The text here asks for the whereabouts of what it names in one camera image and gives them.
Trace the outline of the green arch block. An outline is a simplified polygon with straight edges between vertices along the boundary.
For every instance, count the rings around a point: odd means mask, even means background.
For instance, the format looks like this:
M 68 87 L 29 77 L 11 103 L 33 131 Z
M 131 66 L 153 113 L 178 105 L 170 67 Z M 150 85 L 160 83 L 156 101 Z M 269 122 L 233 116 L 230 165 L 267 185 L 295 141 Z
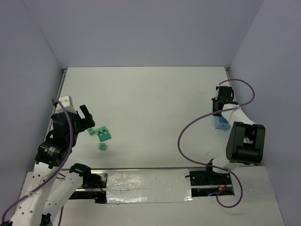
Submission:
M 108 133 L 108 129 L 107 129 L 106 126 L 103 126 L 103 127 L 98 128 L 98 129 L 95 129 L 95 133 L 98 136 L 102 136 L 103 134 Z
M 104 141 L 106 141 L 108 139 L 111 139 L 110 133 L 104 133 L 104 134 L 99 133 L 98 137 L 99 137 L 100 142 L 104 142 Z

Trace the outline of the blue plastic bin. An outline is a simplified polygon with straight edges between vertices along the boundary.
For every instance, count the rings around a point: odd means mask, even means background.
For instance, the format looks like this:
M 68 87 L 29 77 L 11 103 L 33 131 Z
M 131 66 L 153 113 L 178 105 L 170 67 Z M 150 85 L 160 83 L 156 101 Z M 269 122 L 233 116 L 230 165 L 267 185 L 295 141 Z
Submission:
M 228 130 L 231 126 L 224 117 L 217 116 L 214 117 L 214 127 L 216 129 Z

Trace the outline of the green letter cube F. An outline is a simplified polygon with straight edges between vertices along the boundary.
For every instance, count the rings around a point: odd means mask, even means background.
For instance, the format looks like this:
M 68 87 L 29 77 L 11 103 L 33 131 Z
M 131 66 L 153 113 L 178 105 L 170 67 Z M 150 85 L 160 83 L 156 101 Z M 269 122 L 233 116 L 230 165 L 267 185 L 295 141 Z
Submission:
M 98 148 L 99 148 L 100 150 L 104 151 L 104 150 L 106 150 L 107 145 L 106 145 L 105 143 L 100 143 Z

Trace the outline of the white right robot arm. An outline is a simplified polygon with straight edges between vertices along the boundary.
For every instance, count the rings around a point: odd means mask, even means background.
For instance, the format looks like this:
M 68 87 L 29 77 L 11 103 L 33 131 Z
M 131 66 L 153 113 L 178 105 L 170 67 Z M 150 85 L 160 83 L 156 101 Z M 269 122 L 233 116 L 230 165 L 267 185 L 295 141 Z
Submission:
M 261 163 L 265 141 L 265 127 L 250 120 L 234 100 L 232 87 L 216 87 L 212 98 L 214 126 L 216 129 L 230 129 L 226 150 L 223 155 L 209 161 L 207 175 L 221 175 L 243 166 Z

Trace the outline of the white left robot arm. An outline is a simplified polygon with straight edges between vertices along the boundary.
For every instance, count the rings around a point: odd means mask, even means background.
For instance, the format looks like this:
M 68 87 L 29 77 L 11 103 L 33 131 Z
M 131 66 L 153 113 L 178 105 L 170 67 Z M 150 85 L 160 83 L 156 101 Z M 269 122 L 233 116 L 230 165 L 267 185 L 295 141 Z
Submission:
M 51 192 L 57 175 L 76 145 L 78 134 L 95 125 L 93 116 L 85 105 L 80 106 L 84 118 L 81 118 L 71 105 L 64 107 L 61 103 L 57 103 L 56 106 L 61 110 L 51 116 L 53 128 L 38 147 L 27 193 L 16 202 L 19 207 L 10 220 L 2 221 L 3 225 L 50 224 L 51 219 L 56 217 L 73 192 L 86 183 L 91 173 L 90 167 L 76 163 L 61 185 Z

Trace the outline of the white front cover board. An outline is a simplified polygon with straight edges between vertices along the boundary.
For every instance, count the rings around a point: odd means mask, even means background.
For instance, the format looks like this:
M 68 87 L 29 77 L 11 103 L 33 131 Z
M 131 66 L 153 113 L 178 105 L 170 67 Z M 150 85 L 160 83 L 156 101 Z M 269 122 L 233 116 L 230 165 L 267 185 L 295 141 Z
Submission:
M 194 198 L 188 172 L 187 169 L 110 170 L 105 204 L 69 198 L 59 211 L 66 214 L 69 226 L 284 224 L 263 166 L 236 168 L 230 176 L 234 194 L 219 191 L 215 197 Z

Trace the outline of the aluminium table edge rail right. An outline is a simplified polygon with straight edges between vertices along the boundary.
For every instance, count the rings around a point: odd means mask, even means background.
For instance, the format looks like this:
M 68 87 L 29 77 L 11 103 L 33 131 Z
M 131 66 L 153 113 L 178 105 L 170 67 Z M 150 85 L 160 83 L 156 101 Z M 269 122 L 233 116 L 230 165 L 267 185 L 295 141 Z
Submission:
M 256 92 L 256 85 L 254 84 L 254 79 L 253 79 L 254 74 L 252 71 L 236 70 L 235 68 L 228 67 L 227 76 L 229 79 L 244 80 L 250 86 L 252 86 L 254 93 Z M 248 85 L 246 85 L 241 81 L 230 81 L 230 84 L 234 89 L 235 99 L 240 104 L 247 103 L 252 99 L 253 92 Z M 253 121 L 257 121 L 253 109 L 255 103 L 256 100 L 254 99 L 252 103 L 242 107 L 243 112 Z

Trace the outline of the aluminium table edge rail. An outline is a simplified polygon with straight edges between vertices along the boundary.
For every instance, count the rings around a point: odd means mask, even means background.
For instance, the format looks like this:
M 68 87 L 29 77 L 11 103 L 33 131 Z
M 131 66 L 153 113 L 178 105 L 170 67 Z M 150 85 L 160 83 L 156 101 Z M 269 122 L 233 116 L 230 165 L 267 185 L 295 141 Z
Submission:
M 60 80 L 60 84 L 59 84 L 59 88 L 58 88 L 56 97 L 52 98 L 53 110 L 52 110 L 51 115 L 53 115 L 55 113 L 56 101 L 54 101 L 54 99 L 58 99 L 60 97 L 60 94 L 61 94 L 61 91 L 62 91 L 62 88 L 63 88 L 63 83 L 64 83 L 64 80 L 65 80 L 65 76 L 67 74 L 67 69 L 62 69 L 62 72 L 63 72 L 63 74 L 62 74 L 62 77 L 61 77 L 61 80 Z M 48 129 L 46 131 L 46 134 L 51 130 L 51 127 L 52 127 L 52 119 L 50 119 L 50 121 L 49 121 Z
M 227 76 L 229 79 L 244 80 L 250 86 L 252 86 L 254 93 L 256 92 L 256 85 L 254 84 L 254 79 L 253 79 L 254 74 L 252 71 L 236 70 L 235 68 L 228 67 Z M 234 89 L 235 99 L 240 104 L 247 103 L 252 99 L 253 92 L 248 85 L 246 85 L 241 81 L 230 81 L 230 84 Z M 253 109 L 255 103 L 256 100 L 254 99 L 252 103 L 242 107 L 243 112 L 253 121 L 257 121 Z

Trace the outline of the aluminium table edge rail left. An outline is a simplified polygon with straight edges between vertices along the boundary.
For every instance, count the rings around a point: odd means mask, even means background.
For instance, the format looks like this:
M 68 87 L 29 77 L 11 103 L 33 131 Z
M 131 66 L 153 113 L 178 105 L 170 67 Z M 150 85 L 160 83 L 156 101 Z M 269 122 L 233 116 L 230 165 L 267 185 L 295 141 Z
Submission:
M 64 83 L 64 80 L 65 80 L 65 76 L 67 74 L 67 69 L 62 69 L 62 72 L 63 72 L 63 74 L 62 74 L 62 77 L 61 77 L 61 80 L 60 80 L 60 84 L 59 84 L 59 88 L 58 88 L 56 97 L 52 98 L 53 110 L 52 110 L 51 115 L 53 115 L 55 113 L 56 101 L 54 101 L 54 99 L 58 99 L 60 97 L 60 94 L 61 94 L 61 91 L 62 91 L 62 88 L 63 88 L 63 83 Z M 52 119 L 50 119 L 50 121 L 49 121 L 48 129 L 46 131 L 46 134 L 51 130 L 51 127 L 52 127 Z

